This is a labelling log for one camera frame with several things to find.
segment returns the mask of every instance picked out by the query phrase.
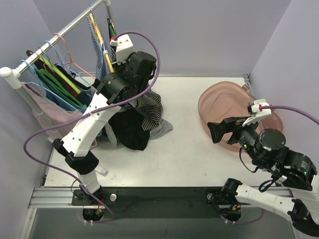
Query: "gray floor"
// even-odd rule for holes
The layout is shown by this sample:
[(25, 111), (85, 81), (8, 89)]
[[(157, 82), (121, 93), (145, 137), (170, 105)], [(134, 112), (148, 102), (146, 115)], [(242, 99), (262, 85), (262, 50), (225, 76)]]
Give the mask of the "gray floor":
[[(122, 219), (84, 225), (78, 209), (38, 209), (31, 239), (294, 239), (291, 225), (267, 212), (248, 226), (225, 225), (221, 219)], [(257, 208), (243, 209), (242, 221), (259, 217)]]

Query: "tabletop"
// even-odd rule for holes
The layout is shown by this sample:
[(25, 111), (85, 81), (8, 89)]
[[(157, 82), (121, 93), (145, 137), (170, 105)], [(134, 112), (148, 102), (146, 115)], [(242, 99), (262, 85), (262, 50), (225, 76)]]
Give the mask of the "tabletop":
[[(227, 178), (235, 178), (250, 186), (259, 186), (269, 180), (270, 173), (249, 172), (238, 153), (213, 144), (200, 123), (199, 97), (221, 81), (241, 86), (245, 83), (244, 78), (160, 77), (153, 90), (161, 95), (163, 118), (173, 125), (173, 131), (150, 140), (146, 149), (138, 152), (113, 148), (106, 139), (98, 140), (92, 152), (108, 170), (106, 176), (98, 174), (100, 184), (105, 187), (223, 186)], [(255, 168), (245, 153), (243, 160), (249, 168)], [(76, 174), (55, 150), (50, 162)], [(69, 187), (73, 180), (50, 168), (45, 186)]]

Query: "clothes rack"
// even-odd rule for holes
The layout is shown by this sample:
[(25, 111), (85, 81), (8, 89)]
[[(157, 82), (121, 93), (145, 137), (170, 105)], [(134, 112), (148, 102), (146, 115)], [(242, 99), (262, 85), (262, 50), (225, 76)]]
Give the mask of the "clothes rack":
[[(62, 30), (58, 33), (63, 37), (67, 33), (69, 33), (77, 24), (79, 24), (84, 18), (86, 18), (93, 10), (95, 10), (102, 3), (105, 4), (106, 11), (108, 14), (108, 18), (112, 20), (114, 24), (113, 13), (111, 9), (110, 0), (97, 0), (87, 9), (85, 9), (81, 14), (79, 14), (74, 20), (72, 20), (68, 25), (66, 25)], [(24, 100), (33, 108), (38, 116), (40, 116), (48, 127), (53, 126), (50, 118), (43, 112), (43, 110), (39, 107), (39, 105), (33, 100), (33, 98), (28, 94), (25, 88), (22, 87), (22, 83), (19, 78), (21, 74), (29, 68), (29, 65), (33, 64), (36, 60), (38, 60), (43, 54), (45, 54), (52, 45), (56, 44), (61, 38), (57, 35), (54, 35), (48, 42), (46, 42), (43, 46), (41, 46), (37, 51), (35, 51), (32, 55), (30, 55), (25, 61), (22, 62), (15, 69), (11, 69), (9, 67), (2, 67), (0, 69), (0, 76), (5, 78), (5, 80), (11, 85), (11, 87), (19, 92), (19, 94), (24, 98)], [(63, 135), (59, 130), (53, 130), (57, 138), (62, 138)]]

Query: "pink garment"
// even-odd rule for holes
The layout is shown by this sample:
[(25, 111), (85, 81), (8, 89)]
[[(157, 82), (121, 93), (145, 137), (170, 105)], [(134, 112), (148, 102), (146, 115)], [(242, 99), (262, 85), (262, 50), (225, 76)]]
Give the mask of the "pink garment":
[[(43, 96), (39, 91), (37, 91), (34, 87), (32, 87), (29, 84), (26, 85), (24, 82), (22, 82), (22, 86), (26, 89), (29, 95), (35, 100), (35, 102), (43, 110), (43, 112), (51, 119), (54, 125), (59, 125), (62, 123), (69, 122), (83, 115), (82, 112), (80, 112), (79, 110), (76, 110), (73, 112), (65, 111), (61, 109), (56, 103), (50, 101), (49, 99), (43, 99), (42, 97), (45, 98), (45, 96)], [(48, 128), (45, 121), (39, 115), (37, 115), (33, 109), (32, 109), (32, 113), (34, 117), (38, 120), (42, 128)], [(66, 136), (75, 125), (76, 123), (73, 123), (68, 126), (61, 127), (59, 128), (59, 131), (61, 132), (63, 136)], [(46, 133), (53, 140), (57, 138), (52, 131), (47, 131)], [(92, 142), (91, 149), (94, 148), (96, 145), (97, 145), (97, 142), (96, 140), (94, 140)]]

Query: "bolt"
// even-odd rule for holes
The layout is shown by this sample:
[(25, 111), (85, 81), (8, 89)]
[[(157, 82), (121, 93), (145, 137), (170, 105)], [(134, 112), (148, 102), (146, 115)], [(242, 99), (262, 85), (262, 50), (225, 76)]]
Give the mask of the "bolt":
[(110, 200), (111, 200), (112, 202), (114, 202), (114, 201), (116, 200), (116, 194), (112, 193), (112, 194), (110, 195)]
[(207, 194), (207, 199), (208, 199), (208, 200), (211, 200), (211, 197), (212, 197), (212, 196), (213, 196), (212, 193)]

